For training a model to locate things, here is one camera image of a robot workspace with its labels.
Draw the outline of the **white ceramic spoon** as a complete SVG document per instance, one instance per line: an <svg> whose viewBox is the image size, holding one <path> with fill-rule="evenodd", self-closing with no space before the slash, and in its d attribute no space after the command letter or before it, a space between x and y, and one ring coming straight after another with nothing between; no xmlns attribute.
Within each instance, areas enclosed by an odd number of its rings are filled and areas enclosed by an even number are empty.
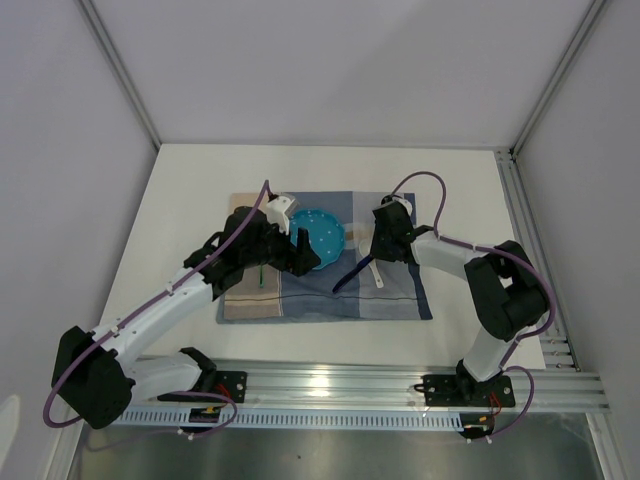
<svg viewBox="0 0 640 480"><path fill-rule="evenodd" d="M370 255L372 242L370 239L361 240L359 243L359 253L363 257L364 260L368 260L367 264L368 268L371 270L375 286L378 289L382 289L384 287L384 281L379 272L376 260Z"/></svg>

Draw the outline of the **purple knife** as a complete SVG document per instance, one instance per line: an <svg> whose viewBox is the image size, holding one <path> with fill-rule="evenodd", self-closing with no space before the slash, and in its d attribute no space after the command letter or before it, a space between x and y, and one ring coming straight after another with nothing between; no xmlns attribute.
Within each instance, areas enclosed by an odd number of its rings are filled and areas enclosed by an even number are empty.
<svg viewBox="0 0 640 480"><path fill-rule="evenodd" d="M346 273L332 288L332 293L337 294L345 285L351 282L359 273L371 264L374 258L371 255L364 256L356 266Z"/></svg>

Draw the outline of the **blue beige checked cloth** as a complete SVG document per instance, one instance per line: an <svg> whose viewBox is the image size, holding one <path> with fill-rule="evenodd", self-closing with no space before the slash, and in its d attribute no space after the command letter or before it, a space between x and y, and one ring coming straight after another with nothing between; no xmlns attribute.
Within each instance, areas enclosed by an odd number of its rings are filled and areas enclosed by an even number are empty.
<svg viewBox="0 0 640 480"><path fill-rule="evenodd" d="M418 320L433 318L417 266L377 261L384 281L378 289L368 266L337 294L333 286L363 258L361 240L373 236L373 209L381 192L295 192L295 211L322 209L345 228L346 246L339 259L296 277L264 266L265 286L259 288L259 267L218 301L219 324L320 323L360 320Z"/></svg>

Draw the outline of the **teal dotted plate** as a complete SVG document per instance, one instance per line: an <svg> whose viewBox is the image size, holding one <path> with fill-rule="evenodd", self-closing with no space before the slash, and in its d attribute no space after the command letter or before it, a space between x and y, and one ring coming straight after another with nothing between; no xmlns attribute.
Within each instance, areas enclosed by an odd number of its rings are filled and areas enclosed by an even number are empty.
<svg viewBox="0 0 640 480"><path fill-rule="evenodd" d="M335 263L346 246L345 228L339 219L322 209L301 209L289 221L291 243L296 246L299 231L308 232L309 243L320 263L314 270L321 270Z"/></svg>

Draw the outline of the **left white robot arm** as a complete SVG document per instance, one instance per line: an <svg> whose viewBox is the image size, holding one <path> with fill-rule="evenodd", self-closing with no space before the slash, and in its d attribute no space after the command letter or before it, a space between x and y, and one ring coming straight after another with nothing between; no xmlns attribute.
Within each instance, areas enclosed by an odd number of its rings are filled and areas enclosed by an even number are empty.
<svg viewBox="0 0 640 480"><path fill-rule="evenodd" d="M60 339L52 391L43 417L50 427L55 398L64 400L92 428L101 429L133 401L211 398L228 402L217 389L217 366L194 347L153 360L141 354L190 314L215 302L252 268L268 265L303 276L317 267L319 256L309 235L291 239L289 214L295 201L286 195L270 199L264 210L238 207L225 228L183 263L167 286L125 317L86 332L79 327Z"/></svg>

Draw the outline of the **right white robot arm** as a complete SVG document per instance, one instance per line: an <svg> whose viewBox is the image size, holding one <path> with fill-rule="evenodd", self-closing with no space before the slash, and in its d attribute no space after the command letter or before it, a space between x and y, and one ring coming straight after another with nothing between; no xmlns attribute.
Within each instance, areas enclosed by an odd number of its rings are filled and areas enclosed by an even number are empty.
<svg viewBox="0 0 640 480"><path fill-rule="evenodd" d="M521 245L474 246L445 237L430 226L416 227L405 205L388 198L373 210L373 259L433 268L467 283L480 330L458 362L457 396L467 404L486 398L520 341L544 315L552 315L552 292Z"/></svg>

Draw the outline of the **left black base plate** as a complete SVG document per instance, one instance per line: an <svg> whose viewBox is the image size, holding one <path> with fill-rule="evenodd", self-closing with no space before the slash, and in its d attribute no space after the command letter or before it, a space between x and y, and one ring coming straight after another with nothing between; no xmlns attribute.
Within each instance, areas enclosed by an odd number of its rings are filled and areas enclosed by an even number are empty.
<svg viewBox="0 0 640 480"><path fill-rule="evenodd" d="M198 392L211 393L233 400L236 404L245 401L247 392L248 373L239 370L218 370L213 380L198 382L195 387L189 390L187 395L177 395L175 393L163 394L157 397L161 402L190 402L202 403L213 401L224 403L224 400L198 395Z"/></svg>

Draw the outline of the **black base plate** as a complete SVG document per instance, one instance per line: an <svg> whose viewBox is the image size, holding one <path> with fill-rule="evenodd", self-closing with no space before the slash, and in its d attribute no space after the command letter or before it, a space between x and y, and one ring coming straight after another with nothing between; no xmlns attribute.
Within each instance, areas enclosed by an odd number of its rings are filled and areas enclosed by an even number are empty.
<svg viewBox="0 0 640 480"><path fill-rule="evenodd" d="M453 374L427 374L411 387L422 394L425 405L431 407L478 407L516 405L511 379L504 374L476 382Z"/></svg>
<svg viewBox="0 0 640 480"><path fill-rule="evenodd" d="M233 400L236 404L245 401L247 392L248 373L239 370L218 370L213 380L198 382L195 387L189 390L187 395L177 395L175 393L163 394L157 397L161 402L190 402L202 403L213 401L224 403L224 400L198 395L198 392L211 393Z"/></svg>

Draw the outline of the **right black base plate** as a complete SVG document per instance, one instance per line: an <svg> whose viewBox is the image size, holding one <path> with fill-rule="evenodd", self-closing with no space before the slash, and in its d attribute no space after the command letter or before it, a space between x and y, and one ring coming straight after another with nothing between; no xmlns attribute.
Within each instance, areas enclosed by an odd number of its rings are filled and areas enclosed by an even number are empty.
<svg viewBox="0 0 640 480"><path fill-rule="evenodd" d="M427 374L411 387L422 394L425 405L431 407L478 407L516 405L511 379L504 374L476 382L453 374Z"/></svg>

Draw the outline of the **aluminium mounting rail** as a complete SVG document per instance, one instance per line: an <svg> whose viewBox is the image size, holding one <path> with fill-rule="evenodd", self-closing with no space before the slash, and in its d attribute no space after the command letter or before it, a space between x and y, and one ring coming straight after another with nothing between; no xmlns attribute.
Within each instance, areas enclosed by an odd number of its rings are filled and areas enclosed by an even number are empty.
<svg viewBox="0 0 640 480"><path fill-rule="evenodd" d="M425 374L445 374L449 368L425 366L365 366L322 363L219 360L221 370L248 374L248 410L424 411L424 396L413 386ZM531 413L608 413L610 402L597 374L571 369L508 372L516 406L522 409L535 388Z"/></svg>

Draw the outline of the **right aluminium frame post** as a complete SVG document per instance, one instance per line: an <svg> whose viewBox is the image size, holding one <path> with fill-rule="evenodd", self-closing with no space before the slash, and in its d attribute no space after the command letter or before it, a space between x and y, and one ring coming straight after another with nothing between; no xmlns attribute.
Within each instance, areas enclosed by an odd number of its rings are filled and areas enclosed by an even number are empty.
<svg viewBox="0 0 640 480"><path fill-rule="evenodd" d="M518 158L534 135L610 4L609 0L589 2L509 149L513 160Z"/></svg>

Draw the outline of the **aluminium frame post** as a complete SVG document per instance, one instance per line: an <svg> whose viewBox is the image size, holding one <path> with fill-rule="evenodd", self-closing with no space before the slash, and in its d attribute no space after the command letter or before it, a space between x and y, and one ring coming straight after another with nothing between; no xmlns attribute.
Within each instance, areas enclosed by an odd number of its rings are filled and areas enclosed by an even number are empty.
<svg viewBox="0 0 640 480"><path fill-rule="evenodd" d="M96 3L92 0L75 0L74 4L114 76L136 121L154 151L158 153L162 146L160 134Z"/></svg>
<svg viewBox="0 0 640 480"><path fill-rule="evenodd" d="M513 160L518 158L534 135L610 4L609 0L589 2L509 149Z"/></svg>

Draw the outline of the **left aluminium frame post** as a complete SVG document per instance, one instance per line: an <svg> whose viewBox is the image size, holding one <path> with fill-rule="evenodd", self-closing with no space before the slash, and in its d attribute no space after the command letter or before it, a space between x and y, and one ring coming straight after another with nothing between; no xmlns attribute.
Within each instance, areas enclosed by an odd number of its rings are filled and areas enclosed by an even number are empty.
<svg viewBox="0 0 640 480"><path fill-rule="evenodd" d="M136 121L154 151L158 153L162 146L160 134L96 3L92 0L75 0L74 4L114 76Z"/></svg>

